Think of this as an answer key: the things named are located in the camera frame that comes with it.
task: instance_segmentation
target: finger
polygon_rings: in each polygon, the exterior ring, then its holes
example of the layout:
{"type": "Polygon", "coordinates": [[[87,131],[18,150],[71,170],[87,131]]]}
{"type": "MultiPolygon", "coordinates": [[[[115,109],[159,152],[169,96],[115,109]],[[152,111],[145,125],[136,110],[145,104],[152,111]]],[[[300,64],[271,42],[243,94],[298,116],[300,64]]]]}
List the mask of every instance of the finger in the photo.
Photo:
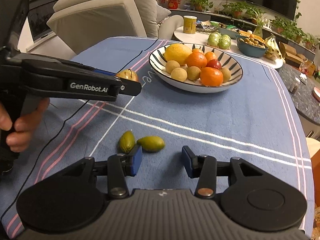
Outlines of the finger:
{"type": "Polygon", "coordinates": [[[37,107],[37,111],[39,111],[41,113],[44,113],[47,110],[49,104],[50,104],[50,99],[49,98],[41,99],[41,101],[39,102],[39,105],[37,107]]]}
{"type": "Polygon", "coordinates": [[[41,122],[43,112],[48,108],[50,103],[49,98],[43,98],[37,107],[36,111],[31,114],[26,114],[18,118],[14,123],[14,129],[17,132],[33,131],[41,122]]]}
{"type": "Polygon", "coordinates": [[[10,150],[15,153],[20,153],[25,151],[29,147],[29,144],[25,144],[23,146],[17,146],[17,147],[10,147],[10,150]]]}
{"type": "Polygon", "coordinates": [[[7,136],[6,142],[10,147],[18,147],[29,144],[31,137],[31,132],[13,132],[7,136]]]}
{"type": "Polygon", "coordinates": [[[0,129],[9,131],[12,127],[12,121],[4,106],[0,103],[0,129]]]}

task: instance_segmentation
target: mandarin orange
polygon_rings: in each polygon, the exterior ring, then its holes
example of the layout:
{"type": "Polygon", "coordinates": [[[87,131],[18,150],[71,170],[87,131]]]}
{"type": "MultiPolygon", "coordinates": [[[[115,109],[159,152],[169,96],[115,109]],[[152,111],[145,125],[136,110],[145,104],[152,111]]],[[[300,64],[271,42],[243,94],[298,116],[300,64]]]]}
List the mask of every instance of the mandarin orange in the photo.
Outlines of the mandarin orange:
{"type": "Polygon", "coordinates": [[[209,62],[210,60],[213,60],[213,59],[218,59],[216,54],[212,51],[208,51],[206,54],[204,54],[205,57],[207,58],[207,61],[209,62]]]}
{"type": "Polygon", "coordinates": [[[201,49],[193,49],[192,52],[200,52],[200,53],[204,54],[204,52],[201,49]]]}
{"type": "Polygon", "coordinates": [[[186,59],[186,64],[188,67],[196,66],[201,69],[205,67],[207,63],[207,58],[201,52],[193,52],[186,59]]]}
{"type": "Polygon", "coordinates": [[[205,67],[201,70],[200,80],[205,86],[218,87],[223,83],[223,74],[216,68],[205,67]]]}

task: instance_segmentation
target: yellow can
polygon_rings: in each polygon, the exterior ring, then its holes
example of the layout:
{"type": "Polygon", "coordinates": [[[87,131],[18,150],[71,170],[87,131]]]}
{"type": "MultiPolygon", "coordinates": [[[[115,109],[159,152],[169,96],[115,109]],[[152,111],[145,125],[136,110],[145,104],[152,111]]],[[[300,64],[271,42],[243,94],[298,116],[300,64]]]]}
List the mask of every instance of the yellow can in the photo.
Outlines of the yellow can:
{"type": "Polygon", "coordinates": [[[196,22],[197,17],[195,16],[184,16],[183,17],[183,32],[188,34],[196,33],[196,22]]]}

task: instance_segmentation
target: white bowl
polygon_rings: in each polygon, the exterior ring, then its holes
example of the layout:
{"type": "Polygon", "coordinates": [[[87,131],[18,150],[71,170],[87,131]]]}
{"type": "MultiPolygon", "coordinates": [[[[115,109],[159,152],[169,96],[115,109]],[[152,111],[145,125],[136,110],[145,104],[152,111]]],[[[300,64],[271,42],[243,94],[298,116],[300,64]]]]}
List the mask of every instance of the white bowl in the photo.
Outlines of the white bowl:
{"type": "Polygon", "coordinates": [[[243,76],[243,70],[240,64],[231,56],[219,49],[213,49],[208,46],[192,44],[192,43],[183,43],[188,46],[190,49],[201,49],[204,53],[212,51],[218,57],[222,67],[227,67],[231,71],[231,78],[229,81],[223,83],[218,87],[206,87],[201,84],[200,79],[196,81],[186,80],[185,82],[174,80],[170,77],[170,74],[165,71],[166,60],[163,57],[165,49],[170,45],[166,45],[154,50],[149,56],[149,62],[151,67],[154,69],[155,73],[168,84],[180,88],[185,91],[194,92],[194,93],[217,93],[224,90],[227,90],[237,82],[239,82],[243,76]]]}

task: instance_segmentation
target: blue tablecloth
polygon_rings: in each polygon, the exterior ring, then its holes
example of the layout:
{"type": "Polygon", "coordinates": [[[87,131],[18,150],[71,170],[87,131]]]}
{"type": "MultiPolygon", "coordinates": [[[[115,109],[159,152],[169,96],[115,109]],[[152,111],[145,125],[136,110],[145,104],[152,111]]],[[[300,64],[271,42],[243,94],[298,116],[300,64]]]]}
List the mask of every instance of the blue tablecloth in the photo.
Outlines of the blue tablecloth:
{"type": "MultiPolygon", "coordinates": [[[[239,83],[217,94],[189,93],[163,82],[148,63],[154,49],[171,42],[115,37],[77,55],[74,61],[99,69],[116,73],[125,66],[137,71],[142,92],[137,97],[119,95],[116,102],[91,101],[83,107],[43,151],[24,189],[84,156],[106,160],[116,153],[120,136],[132,130],[136,138],[161,136],[166,147],[157,154],[144,154],[138,175],[127,178],[130,189],[194,191],[197,179],[188,178],[180,161],[183,145],[218,161],[240,156],[305,195],[308,211],[301,227],[311,235],[314,215],[311,161],[300,120],[278,73],[253,59],[232,54],[244,70],[239,83]]],[[[20,155],[12,173],[0,183],[0,214],[15,198],[40,150],[83,102],[51,100],[30,149],[20,155]]],[[[227,185],[227,179],[220,178],[218,192],[227,185]]],[[[106,178],[99,178],[97,187],[105,191],[106,178]]],[[[23,230],[15,205],[2,223],[10,237],[23,230]]]]}

